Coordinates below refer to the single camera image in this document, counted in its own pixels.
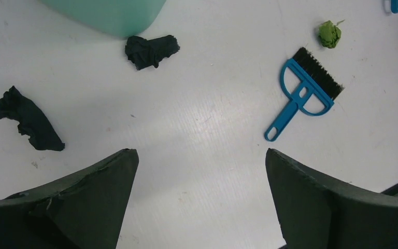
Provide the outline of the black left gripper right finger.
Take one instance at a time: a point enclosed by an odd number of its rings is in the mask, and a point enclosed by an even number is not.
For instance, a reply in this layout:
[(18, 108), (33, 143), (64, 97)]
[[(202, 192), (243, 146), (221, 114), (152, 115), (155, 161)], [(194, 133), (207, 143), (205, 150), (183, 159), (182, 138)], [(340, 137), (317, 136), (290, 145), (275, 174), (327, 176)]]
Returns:
[(398, 248), (398, 183), (369, 191), (276, 149), (265, 166), (286, 248)]

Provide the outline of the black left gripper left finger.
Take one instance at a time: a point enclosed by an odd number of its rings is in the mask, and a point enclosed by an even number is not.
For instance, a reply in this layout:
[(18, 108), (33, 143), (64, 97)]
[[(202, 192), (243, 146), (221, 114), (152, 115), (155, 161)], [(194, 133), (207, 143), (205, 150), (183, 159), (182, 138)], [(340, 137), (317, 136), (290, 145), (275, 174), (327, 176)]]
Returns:
[(122, 149), (0, 200), (0, 248), (115, 248), (139, 164)]

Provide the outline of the blue hand brush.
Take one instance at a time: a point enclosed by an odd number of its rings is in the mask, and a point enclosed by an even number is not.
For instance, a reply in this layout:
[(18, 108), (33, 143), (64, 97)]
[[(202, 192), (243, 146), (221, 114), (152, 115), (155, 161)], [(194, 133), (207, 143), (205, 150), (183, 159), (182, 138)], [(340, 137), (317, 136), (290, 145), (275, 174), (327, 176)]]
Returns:
[[(290, 70), (300, 80), (290, 92), (285, 84), (285, 72)], [(344, 86), (337, 83), (321, 63), (305, 48), (301, 47), (293, 57), (286, 60), (280, 71), (280, 87), (288, 102), (264, 133), (269, 142), (278, 139), (297, 112), (308, 116), (322, 116), (334, 105), (335, 99), (342, 93)], [(315, 96), (323, 105), (317, 113), (305, 108), (308, 100)]]

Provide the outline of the green paper scrap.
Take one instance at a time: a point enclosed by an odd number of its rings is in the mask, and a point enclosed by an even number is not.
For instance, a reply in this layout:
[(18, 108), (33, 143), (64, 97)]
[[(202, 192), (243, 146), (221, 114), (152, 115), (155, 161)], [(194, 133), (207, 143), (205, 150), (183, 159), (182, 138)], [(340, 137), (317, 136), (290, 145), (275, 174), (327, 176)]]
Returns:
[(341, 39), (342, 31), (338, 27), (344, 20), (333, 23), (331, 20), (326, 21), (318, 27), (318, 38), (322, 47), (333, 49), (337, 46)]

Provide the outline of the blue plastic dustpan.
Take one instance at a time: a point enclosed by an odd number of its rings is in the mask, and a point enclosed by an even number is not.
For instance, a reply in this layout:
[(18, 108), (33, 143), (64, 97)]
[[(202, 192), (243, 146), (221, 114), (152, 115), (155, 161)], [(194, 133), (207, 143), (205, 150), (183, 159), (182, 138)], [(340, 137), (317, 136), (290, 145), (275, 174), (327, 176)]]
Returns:
[(398, 0), (383, 0), (382, 6), (386, 13), (398, 13)]

